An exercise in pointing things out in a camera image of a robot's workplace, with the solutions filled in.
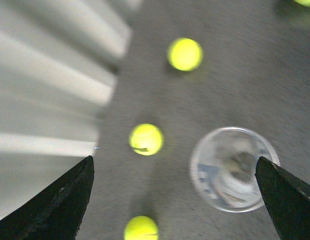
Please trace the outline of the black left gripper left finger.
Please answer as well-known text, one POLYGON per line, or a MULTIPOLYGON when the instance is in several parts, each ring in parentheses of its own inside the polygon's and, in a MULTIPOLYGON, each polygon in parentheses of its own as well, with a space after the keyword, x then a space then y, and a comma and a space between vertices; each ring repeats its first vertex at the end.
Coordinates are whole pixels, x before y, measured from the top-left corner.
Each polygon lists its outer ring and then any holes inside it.
POLYGON ((0 220, 0 240, 74 240, 94 182, 94 160, 88 156, 0 220))

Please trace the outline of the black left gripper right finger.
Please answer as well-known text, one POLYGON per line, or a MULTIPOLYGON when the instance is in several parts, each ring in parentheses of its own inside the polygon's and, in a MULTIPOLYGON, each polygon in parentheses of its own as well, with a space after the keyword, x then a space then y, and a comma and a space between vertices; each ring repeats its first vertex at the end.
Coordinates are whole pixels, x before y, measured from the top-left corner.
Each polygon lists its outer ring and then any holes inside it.
POLYGON ((310 240, 310 185, 261 156, 255 177, 282 240, 310 240))

